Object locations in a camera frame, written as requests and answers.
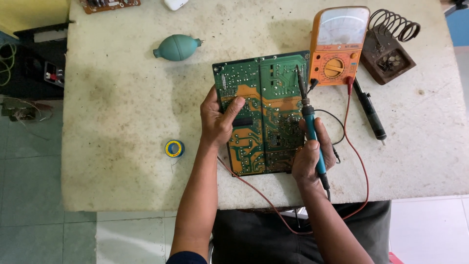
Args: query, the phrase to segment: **dark trousers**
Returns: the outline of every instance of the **dark trousers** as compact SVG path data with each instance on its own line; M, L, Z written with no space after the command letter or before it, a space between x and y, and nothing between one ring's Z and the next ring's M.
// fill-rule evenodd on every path
M335 204L341 217L359 208L361 203ZM284 217L297 232L295 218ZM391 201L369 202L360 212L345 220L358 242L375 264L389 263L389 223ZM303 263L323 264L314 235L296 235L287 229L277 214L218 210L213 225L214 264L229 263Z

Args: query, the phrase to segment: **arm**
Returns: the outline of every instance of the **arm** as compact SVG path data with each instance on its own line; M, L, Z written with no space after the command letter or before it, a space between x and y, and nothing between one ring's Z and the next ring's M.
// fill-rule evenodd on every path
M218 207L218 149L230 139L231 123L244 103L244 98L237 97L226 113L221 114L213 86L200 106L202 136L192 173L179 203L170 256L191 251L208 259L208 243Z
M326 164L330 169L335 164L331 139L320 118L315 120L318 141L308 140L297 153L292 168L301 198L308 212L313 235L325 263L372 264L373 261L353 236L347 225L327 200L316 174L319 159L319 143ZM304 120L300 126L305 130Z

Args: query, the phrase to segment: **dark sleeve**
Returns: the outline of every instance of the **dark sleeve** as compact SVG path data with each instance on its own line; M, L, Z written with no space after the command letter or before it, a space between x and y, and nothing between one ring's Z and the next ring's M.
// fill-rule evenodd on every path
M207 264L207 261L197 253L181 251L169 257L166 264Z

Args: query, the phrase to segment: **hand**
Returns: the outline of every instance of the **hand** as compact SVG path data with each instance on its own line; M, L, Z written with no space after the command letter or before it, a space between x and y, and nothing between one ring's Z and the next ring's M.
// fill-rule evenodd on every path
M202 118L202 137L200 140L217 148L227 143L233 132L231 123L244 106L245 101L241 96L236 97L228 106L225 114L222 114L219 112L217 92L215 85L213 85L204 102L200 105Z
M304 119L300 120L299 125L307 133ZM335 155L332 150L331 139L320 118L314 120L314 128L316 129L319 142L316 140L306 141L304 147L296 153L295 161L293 162L292 175L299 185L318 184L319 177L316 172L316 164L319 160L319 146L323 152L326 171L335 165Z

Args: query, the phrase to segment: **blue soldering iron handle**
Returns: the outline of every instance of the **blue soldering iron handle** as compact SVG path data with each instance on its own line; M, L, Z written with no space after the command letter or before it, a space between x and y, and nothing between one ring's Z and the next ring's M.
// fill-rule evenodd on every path
M316 136L316 129L314 128L314 114L304 115L303 118L306 121L306 128L308 128L309 139L318 140L318 137ZM318 174L325 174L325 163L321 149L319 149L319 161L316 164L316 170L318 171Z

